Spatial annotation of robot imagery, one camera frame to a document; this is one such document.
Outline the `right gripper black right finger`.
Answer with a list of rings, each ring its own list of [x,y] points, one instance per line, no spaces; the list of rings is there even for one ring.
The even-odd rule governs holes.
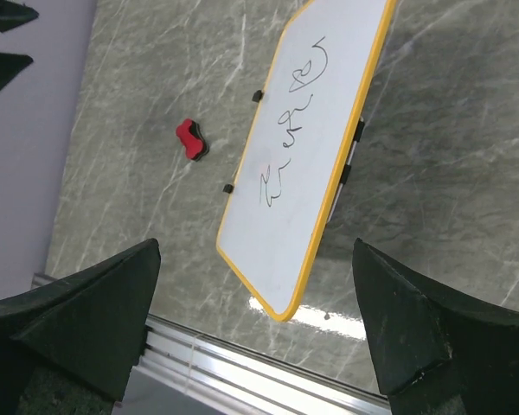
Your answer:
[[[353,277],[394,414],[519,414],[519,312],[466,295],[357,239]]]

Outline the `yellow framed whiteboard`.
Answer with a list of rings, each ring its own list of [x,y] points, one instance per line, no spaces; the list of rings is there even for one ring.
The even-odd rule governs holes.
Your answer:
[[[310,1],[279,38],[216,239],[275,321],[304,295],[394,7]]]

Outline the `red black whiteboard eraser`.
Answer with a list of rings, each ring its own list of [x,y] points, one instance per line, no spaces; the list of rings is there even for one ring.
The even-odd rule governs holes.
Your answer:
[[[208,143],[202,136],[200,125],[196,121],[186,118],[177,126],[176,136],[189,160],[198,162],[208,153]]]

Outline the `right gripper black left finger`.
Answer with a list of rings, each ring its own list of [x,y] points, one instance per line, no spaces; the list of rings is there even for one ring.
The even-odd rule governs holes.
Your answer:
[[[109,414],[144,350],[161,265],[145,240],[0,300],[0,414]]]

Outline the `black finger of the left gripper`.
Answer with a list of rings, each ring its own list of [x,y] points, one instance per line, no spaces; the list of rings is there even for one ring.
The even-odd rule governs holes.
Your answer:
[[[0,33],[33,22],[38,17],[39,13],[25,4],[0,0]]]
[[[0,53],[0,92],[33,61],[25,54]]]

